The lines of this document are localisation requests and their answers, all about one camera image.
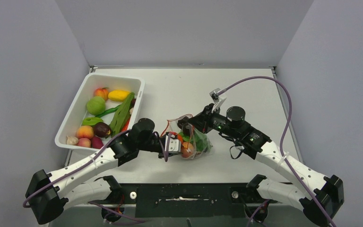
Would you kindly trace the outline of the white green napa cabbage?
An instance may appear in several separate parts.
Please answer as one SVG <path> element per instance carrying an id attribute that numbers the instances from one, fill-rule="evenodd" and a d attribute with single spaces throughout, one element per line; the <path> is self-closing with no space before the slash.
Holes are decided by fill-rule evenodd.
<path id="1" fill-rule="evenodd" d="M 204 153 L 210 152 L 210 150 L 213 147 L 207 135 L 199 131 L 194 131 L 192 136 L 185 136 L 182 131 L 179 132 L 178 134 L 182 135 L 184 142 L 189 142 L 194 145 L 195 154 L 190 157 L 191 159 L 198 158 L 202 156 Z"/>

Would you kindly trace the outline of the clear red-zipper bag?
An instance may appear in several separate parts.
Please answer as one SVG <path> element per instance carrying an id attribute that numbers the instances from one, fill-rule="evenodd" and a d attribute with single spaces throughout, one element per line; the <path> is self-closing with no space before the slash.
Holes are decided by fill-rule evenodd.
<path id="1" fill-rule="evenodd" d="M 192 114 L 185 114 L 179 118 L 167 120 L 167 126 L 161 133 L 161 137 L 168 132 L 176 135 L 181 143 L 181 154 L 183 159 L 195 159 L 211 151 L 213 145 L 208 136 L 188 123 Z"/>

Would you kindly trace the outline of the orange fruit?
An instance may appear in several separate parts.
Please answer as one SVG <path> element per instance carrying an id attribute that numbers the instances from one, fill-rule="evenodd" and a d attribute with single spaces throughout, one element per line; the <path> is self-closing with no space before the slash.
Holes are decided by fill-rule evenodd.
<path id="1" fill-rule="evenodd" d="M 183 139 L 183 137 L 182 137 L 182 135 L 181 135 L 181 134 L 178 134 L 178 133 L 177 133 L 177 139 L 178 139 L 181 143 L 183 143 L 183 142 L 184 142 L 184 139 Z"/>

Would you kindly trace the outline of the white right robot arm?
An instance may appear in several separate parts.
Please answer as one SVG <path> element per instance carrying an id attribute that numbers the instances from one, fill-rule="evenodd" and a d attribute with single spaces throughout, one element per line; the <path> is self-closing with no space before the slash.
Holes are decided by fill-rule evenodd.
<path id="1" fill-rule="evenodd" d="M 187 119 L 187 124 L 201 133 L 218 134 L 242 148 L 242 153 L 283 176 L 288 183 L 256 175 L 247 184 L 251 201 L 272 200 L 301 210 L 319 227 L 332 225 L 332 219 L 344 203 L 343 181 L 336 175 L 327 177 L 307 167 L 281 148 L 266 134 L 245 121 L 245 111 L 230 107 L 226 116 L 207 105 L 202 112 Z"/>

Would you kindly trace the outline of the dark plum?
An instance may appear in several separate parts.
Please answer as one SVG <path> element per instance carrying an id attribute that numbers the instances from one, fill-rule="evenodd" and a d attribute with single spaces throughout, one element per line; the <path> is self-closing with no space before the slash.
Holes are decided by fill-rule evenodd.
<path id="1" fill-rule="evenodd" d="M 188 117 L 188 116 L 182 117 L 181 119 L 177 120 L 177 122 L 176 122 L 177 126 L 179 128 L 182 128 L 188 122 L 189 119 L 190 119 L 190 117 Z"/>
<path id="2" fill-rule="evenodd" d="M 189 123 L 185 123 L 181 130 L 185 136 L 191 136 L 194 133 L 194 127 Z"/>

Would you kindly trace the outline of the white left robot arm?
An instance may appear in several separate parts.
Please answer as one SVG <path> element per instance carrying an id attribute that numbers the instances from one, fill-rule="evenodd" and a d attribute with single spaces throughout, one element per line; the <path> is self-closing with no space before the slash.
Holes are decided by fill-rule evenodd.
<path id="1" fill-rule="evenodd" d="M 114 177 L 87 181 L 137 158 L 141 150 L 158 153 L 165 160 L 171 146 L 180 150 L 177 136 L 172 132 L 160 136 L 154 127 L 152 120 L 142 118 L 131 129 L 111 138 L 98 152 L 59 170 L 35 172 L 22 206 L 31 209 L 37 223 L 43 225 L 79 204 L 111 200 L 120 189 Z"/>

